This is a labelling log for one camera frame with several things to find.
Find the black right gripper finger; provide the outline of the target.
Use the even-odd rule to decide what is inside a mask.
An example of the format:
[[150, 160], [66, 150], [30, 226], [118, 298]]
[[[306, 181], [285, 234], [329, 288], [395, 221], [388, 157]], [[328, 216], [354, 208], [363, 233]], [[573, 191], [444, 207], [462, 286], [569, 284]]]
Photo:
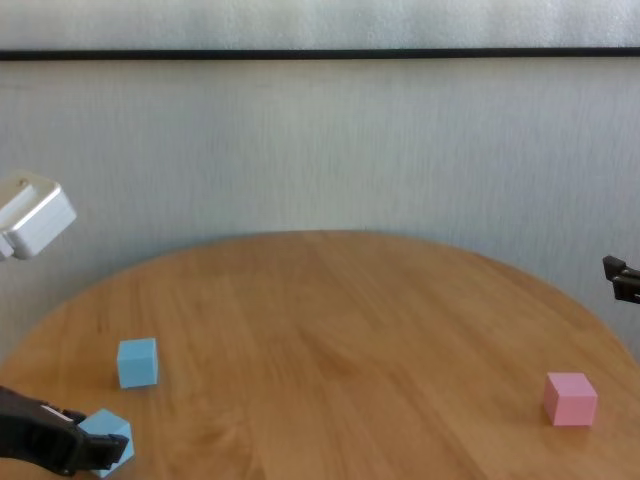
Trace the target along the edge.
[[638, 303], [640, 294], [640, 273], [614, 256], [602, 259], [605, 278], [612, 284], [616, 300]]

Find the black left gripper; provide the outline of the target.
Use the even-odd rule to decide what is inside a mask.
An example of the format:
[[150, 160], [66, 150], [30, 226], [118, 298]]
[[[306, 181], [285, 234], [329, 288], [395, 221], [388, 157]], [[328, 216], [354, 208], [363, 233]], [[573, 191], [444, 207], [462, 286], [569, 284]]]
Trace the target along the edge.
[[82, 412], [1, 387], [1, 457], [32, 463], [57, 475], [110, 470], [129, 439], [119, 434], [82, 435]]

